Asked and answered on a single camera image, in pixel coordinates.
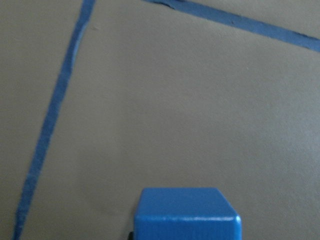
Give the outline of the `blue wooden block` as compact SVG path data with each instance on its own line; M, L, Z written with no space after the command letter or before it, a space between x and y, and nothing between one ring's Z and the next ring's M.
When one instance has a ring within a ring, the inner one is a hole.
M134 240L241 240L242 220L214 187L148 187L133 219Z

